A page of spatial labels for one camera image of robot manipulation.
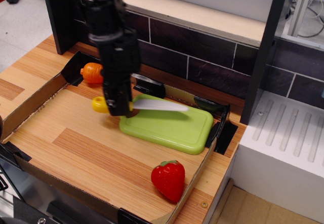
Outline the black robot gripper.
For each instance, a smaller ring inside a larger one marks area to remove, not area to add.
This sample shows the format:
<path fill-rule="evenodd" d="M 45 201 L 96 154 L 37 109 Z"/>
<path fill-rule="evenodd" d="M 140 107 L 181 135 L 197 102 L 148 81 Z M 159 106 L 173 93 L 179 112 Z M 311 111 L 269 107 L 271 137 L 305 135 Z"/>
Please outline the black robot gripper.
<path fill-rule="evenodd" d="M 103 65 L 103 91 L 111 116 L 131 116 L 133 102 L 130 75 L 138 72 L 141 56 L 137 32 L 122 28 L 107 35 L 89 34 Z"/>

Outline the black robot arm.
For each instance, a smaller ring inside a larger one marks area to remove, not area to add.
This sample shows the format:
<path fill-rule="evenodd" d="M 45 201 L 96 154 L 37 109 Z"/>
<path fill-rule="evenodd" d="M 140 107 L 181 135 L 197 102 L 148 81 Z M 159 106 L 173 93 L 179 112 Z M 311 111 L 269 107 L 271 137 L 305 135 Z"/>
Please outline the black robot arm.
<path fill-rule="evenodd" d="M 125 24 L 123 0 L 46 0 L 56 49 L 65 53 L 78 42 L 73 11 L 79 8 L 89 27 L 89 40 L 99 51 L 105 102 L 112 116 L 131 112 L 130 76 L 140 70 L 137 32 Z"/>

